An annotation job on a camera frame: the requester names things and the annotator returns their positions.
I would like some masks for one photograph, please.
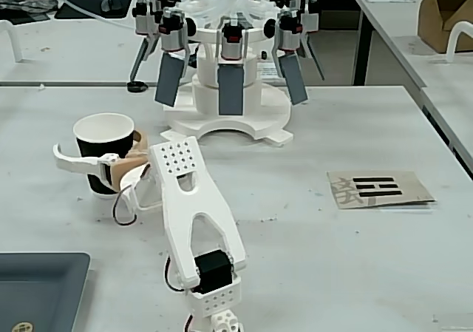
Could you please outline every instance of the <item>black wheel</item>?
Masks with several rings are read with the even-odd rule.
[[[126,88],[130,93],[143,93],[148,89],[148,85],[144,82],[133,81],[128,82]]]

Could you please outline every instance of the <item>dark gray tray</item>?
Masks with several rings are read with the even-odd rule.
[[[0,331],[70,332],[89,263],[85,253],[0,254]]]

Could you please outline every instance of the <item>white robotic arm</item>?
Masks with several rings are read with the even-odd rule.
[[[103,161],[99,158],[66,157],[58,147],[54,148],[54,155],[61,169],[101,173]],[[120,195],[135,217],[146,211],[163,216],[169,243],[166,283],[169,285],[167,275],[172,262],[172,271],[180,286],[169,287],[186,295],[193,331],[241,331],[242,326],[231,309],[241,301],[238,272],[246,266],[245,248],[231,210],[205,167],[197,139],[191,137],[151,146],[148,158],[148,164],[123,176]],[[162,211],[157,210],[161,200]],[[216,247],[214,251],[194,256],[191,233],[197,217],[204,217],[215,227],[224,248]]]

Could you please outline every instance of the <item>cardboard box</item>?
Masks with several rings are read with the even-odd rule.
[[[473,0],[423,0],[418,36],[438,53],[445,53],[450,32],[459,21],[473,23]],[[473,51],[473,38],[461,34],[457,52]]]

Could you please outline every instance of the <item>paper cup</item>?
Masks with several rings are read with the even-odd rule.
[[[82,157],[101,157],[107,153],[116,153],[125,158],[133,147],[135,123],[123,114],[101,113],[87,116],[75,123],[73,132]],[[107,188],[101,180],[89,175],[90,189],[98,197],[117,194]],[[110,168],[106,166],[106,179],[112,182]]]

